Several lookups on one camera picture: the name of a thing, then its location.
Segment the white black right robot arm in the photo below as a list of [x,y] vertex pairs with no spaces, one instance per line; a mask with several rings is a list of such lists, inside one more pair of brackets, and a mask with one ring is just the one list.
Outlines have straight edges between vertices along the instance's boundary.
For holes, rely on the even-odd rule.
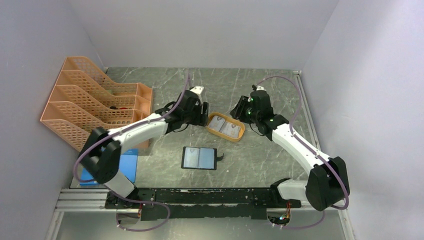
[[260,135],[286,150],[307,173],[307,180],[287,178],[272,184],[275,190],[269,199],[275,207],[282,207],[288,200],[299,200],[322,212],[349,196],[345,161],[320,152],[290,126],[289,120],[275,114],[265,90],[242,95],[230,115],[242,123],[256,125]]

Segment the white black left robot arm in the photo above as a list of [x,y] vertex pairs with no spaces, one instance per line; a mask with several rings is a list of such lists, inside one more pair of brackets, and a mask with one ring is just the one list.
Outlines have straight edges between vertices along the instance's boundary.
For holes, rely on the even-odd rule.
[[205,88],[194,86],[183,91],[176,102],[170,102],[148,117],[127,126],[92,130],[77,163],[91,174],[93,180],[118,195],[126,208],[139,200],[138,188],[120,171],[121,155],[140,143],[176,132],[182,125],[205,126],[209,104],[203,101]]

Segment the orange oval tray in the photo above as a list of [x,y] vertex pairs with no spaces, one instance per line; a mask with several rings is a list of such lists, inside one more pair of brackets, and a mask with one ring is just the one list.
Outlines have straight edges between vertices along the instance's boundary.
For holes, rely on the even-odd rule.
[[212,112],[208,116],[206,129],[209,133],[230,142],[239,142],[245,133],[246,127],[239,120],[219,112]]

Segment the black leather card holder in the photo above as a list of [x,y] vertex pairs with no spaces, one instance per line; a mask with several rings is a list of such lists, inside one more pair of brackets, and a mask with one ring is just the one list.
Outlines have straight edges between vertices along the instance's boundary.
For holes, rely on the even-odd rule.
[[[198,148],[198,167],[197,168],[187,168],[184,167],[184,154],[185,148]],[[210,147],[194,147],[194,146],[184,146],[182,150],[181,158],[181,168],[182,169],[193,169],[193,170],[216,170],[217,163],[222,161],[224,154],[218,156],[218,150],[216,148]]]

